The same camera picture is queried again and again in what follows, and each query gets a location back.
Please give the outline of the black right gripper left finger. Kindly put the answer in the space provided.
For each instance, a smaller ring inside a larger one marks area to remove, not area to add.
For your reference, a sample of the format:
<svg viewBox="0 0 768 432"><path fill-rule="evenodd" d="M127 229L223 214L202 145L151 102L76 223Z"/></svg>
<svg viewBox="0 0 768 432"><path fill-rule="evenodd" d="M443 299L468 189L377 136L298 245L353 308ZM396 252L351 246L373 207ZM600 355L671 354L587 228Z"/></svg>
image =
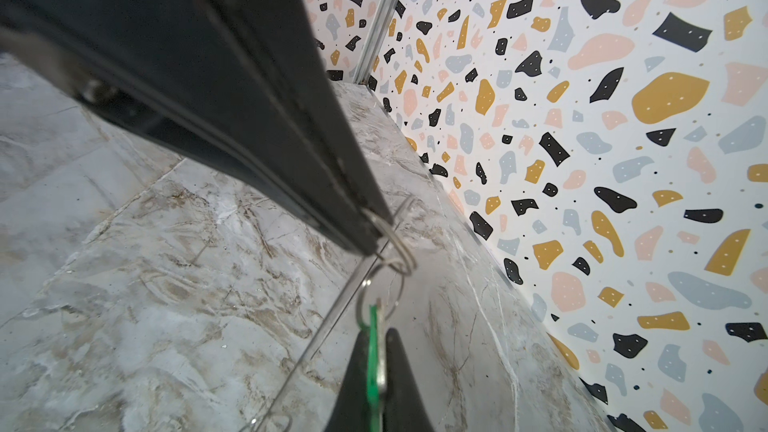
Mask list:
<svg viewBox="0 0 768 432"><path fill-rule="evenodd" d="M368 352L370 333L360 331L325 432L370 432L371 411L368 402Z"/></svg>

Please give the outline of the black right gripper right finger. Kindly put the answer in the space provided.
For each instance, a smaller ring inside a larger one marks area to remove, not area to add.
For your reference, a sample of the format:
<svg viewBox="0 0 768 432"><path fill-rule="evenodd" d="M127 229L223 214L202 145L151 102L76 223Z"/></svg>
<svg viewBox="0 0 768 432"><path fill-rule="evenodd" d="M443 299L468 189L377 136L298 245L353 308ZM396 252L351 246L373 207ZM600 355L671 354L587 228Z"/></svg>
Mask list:
<svg viewBox="0 0 768 432"><path fill-rule="evenodd" d="M434 430L395 328L379 341L379 426L384 432Z"/></svg>

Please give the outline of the green key tag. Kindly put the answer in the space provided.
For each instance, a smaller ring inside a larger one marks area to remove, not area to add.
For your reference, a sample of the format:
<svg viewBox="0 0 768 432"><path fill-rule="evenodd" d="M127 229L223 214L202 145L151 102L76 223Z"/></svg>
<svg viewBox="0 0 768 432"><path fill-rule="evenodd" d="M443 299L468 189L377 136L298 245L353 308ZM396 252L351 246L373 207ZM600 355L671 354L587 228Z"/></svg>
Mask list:
<svg viewBox="0 0 768 432"><path fill-rule="evenodd" d="M386 394L386 352L384 315L381 301L369 307L369 343L366 372L366 399L369 408L369 430L382 430L383 401Z"/></svg>

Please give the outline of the perforated metal key holder plate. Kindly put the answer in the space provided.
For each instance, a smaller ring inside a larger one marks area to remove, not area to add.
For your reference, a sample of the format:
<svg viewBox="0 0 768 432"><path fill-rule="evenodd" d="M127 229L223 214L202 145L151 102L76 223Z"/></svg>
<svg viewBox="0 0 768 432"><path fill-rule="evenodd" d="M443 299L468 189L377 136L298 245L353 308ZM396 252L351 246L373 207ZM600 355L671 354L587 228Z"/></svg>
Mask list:
<svg viewBox="0 0 768 432"><path fill-rule="evenodd" d="M259 412L250 418L240 428L240 431L265 431L269 420L278 415L286 415L288 417L288 424L285 430L288 431L290 429L292 417L287 412L279 412L278 404L285 398L291 387L299 378L300 374L306 370L310 361L314 358L324 342L331 335L334 327L338 324L339 320L347 311L350 304L357 297L357 294L362 288L363 283L366 282L369 276L373 273L373 269L379 263L383 262L383 253L388 248L390 248L390 243L391 241L389 239L382 240L378 246L378 250L374 254L363 257L358 261L357 266L348 277L346 283L339 292L339 295L333 302L329 312L326 314L317 331L310 339L307 347L291 369L285 382L278 390L275 398L271 401L264 412Z"/></svg>

